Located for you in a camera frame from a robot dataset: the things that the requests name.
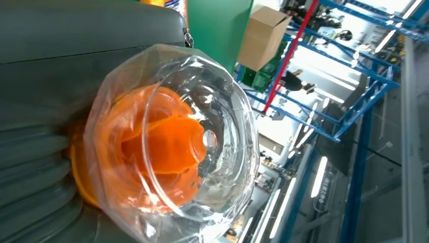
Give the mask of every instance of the orange lid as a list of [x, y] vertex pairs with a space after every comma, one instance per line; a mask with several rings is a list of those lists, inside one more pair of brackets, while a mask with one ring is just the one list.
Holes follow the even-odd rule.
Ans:
[[[206, 155], [204, 128], [188, 118], [192, 110], [175, 92], [161, 87], [153, 94], [154, 89], [140, 88], [118, 99], [95, 128], [95, 147], [109, 202], [169, 212], [148, 175], [143, 149], [163, 192], [175, 205], [183, 205], [198, 192], [198, 163]], [[84, 154], [82, 139], [79, 142], [70, 147], [73, 175], [82, 197], [98, 206], [84, 156], [78, 155]]]

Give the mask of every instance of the clear plastic bag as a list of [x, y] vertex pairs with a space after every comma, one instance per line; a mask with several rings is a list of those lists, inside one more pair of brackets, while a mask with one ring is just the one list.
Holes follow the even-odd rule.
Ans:
[[155, 45], [105, 78], [84, 133], [98, 205], [142, 242], [210, 242], [250, 199], [245, 93], [196, 49]]

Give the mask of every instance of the ribbed plastic surface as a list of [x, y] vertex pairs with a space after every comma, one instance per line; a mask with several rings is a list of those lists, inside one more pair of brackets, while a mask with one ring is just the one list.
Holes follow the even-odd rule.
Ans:
[[[25, 2], [0, 4], [0, 20], [15, 25], [0, 25], [0, 242], [135, 242], [83, 204], [62, 129], [88, 114], [106, 74], [144, 46], [184, 45], [184, 21], [131, 1]], [[139, 31], [124, 36], [130, 24]]]

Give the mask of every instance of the cardboard box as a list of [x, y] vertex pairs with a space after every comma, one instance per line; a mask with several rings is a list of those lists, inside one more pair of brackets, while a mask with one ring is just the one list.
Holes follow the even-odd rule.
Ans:
[[254, 12], [247, 24], [238, 62], [259, 71], [276, 55], [291, 18], [268, 7]]

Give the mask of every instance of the red metal pole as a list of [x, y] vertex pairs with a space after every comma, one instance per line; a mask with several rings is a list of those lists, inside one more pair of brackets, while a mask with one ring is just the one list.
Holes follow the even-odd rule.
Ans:
[[313, 0], [305, 18], [304, 18], [303, 24], [299, 27], [298, 34], [296, 34], [296, 38], [292, 41], [292, 45], [290, 46], [291, 51], [287, 52], [287, 56], [284, 59], [283, 65], [280, 68], [279, 75], [276, 77], [276, 81], [274, 82], [274, 88], [271, 90], [270, 96], [268, 97], [267, 103], [265, 104], [265, 108], [263, 111], [264, 113], [267, 112], [268, 108], [270, 107], [271, 103], [274, 100], [274, 97], [276, 96], [277, 86], [280, 82], [282, 74], [283, 74], [284, 70], [286, 69], [287, 64], [289, 63], [289, 60], [292, 57], [292, 54], [295, 51], [296, 46], [298, 45], [298, 39], [303, 34], [304, 29], [306, 28], [306, 26], [310, 20], [310, 17], [313, 14], [314, 9], [316, 8], [318, 3], [319, 3], [319, 0]]

